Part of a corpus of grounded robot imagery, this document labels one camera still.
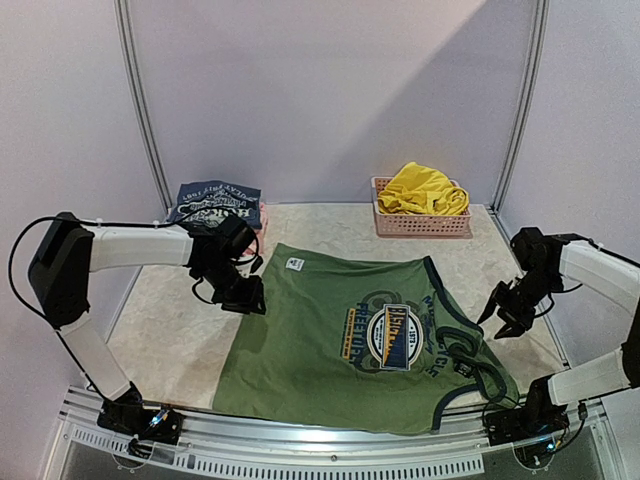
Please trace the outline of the green tank top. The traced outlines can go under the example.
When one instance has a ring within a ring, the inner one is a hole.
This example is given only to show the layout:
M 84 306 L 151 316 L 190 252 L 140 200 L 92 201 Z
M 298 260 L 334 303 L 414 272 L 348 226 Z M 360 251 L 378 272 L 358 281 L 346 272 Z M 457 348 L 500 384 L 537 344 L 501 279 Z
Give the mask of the green tank top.
M 358 261 L 279 244 L 262 279 L 266 311 L 239 324 L 218 413 L 419 435 L 437 431 L 460 396 L 518 401 L 430 257 Z

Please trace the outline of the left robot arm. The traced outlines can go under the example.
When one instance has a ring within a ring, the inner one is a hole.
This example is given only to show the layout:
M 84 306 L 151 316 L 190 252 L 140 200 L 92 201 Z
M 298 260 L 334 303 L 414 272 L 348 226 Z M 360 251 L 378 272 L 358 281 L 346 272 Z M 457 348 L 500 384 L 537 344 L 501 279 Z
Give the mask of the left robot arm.
M 95 391 L 110 405 L 111 419 L 128 434 L 148 426 L 137 387 L 120 368 L 91 321 L 89 277 L 106 269 L 184 267 L 197 284 L 213 289 L 210 303 L 241 314 L 266 312 L 264 286 L 255 271 L 260 255 L 249 225 L 230 214 L 216 226 L 180 220 L 164 224 L 100 223 L 70 212 L 49 218 L 49 228 L 28 267 L 38 311 Z

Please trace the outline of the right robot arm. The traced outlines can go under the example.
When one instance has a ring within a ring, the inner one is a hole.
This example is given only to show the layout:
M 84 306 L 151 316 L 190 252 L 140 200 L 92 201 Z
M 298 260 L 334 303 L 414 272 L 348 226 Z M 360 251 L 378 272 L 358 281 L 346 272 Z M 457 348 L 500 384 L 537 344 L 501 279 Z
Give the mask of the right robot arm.
M 537 227 L 521 228 L 510 248 L 524 276 L 499 282 L 478 319 L 483 323 L 497 315 L 504 322 L 497 339 L 517 338 L 530 330 L 538 304 L 563 293 L 565 279 L 599 293 L 633 316 L 620 347 L 540 381 L 540 397 L 523 407 L 516 421 L 524 435 L 537 436 L 554 422 L 555 406 L 639 387 L 639 264 L 585 236 L 545 235 Z

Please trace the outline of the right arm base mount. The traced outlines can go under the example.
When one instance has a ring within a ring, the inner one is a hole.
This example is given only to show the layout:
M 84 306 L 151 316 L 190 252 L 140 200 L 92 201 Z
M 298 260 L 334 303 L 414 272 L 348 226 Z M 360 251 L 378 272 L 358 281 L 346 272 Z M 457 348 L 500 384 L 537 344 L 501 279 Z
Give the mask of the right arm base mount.
M 516 460 L 530 469 L 544 468 L 550 463 L 570 427 L 567 406 L 551 401 L 550 379 L 548 375 L 534 380 L 523 406 L 483 415 L 490 445 L 515 444 Z

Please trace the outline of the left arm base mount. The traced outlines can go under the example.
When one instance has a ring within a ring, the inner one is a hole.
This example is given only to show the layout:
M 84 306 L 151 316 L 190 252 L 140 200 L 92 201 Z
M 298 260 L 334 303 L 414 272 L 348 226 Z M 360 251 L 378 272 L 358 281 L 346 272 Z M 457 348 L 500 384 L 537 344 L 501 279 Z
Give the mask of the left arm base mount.
M 120 397 L 103 398 L 97 425 L 130 437 L 127 454 L 147 460 L 156 443 L 177 445 L 185 416 L 169 405 L 145 404 L 137 387 L 131 383 Z

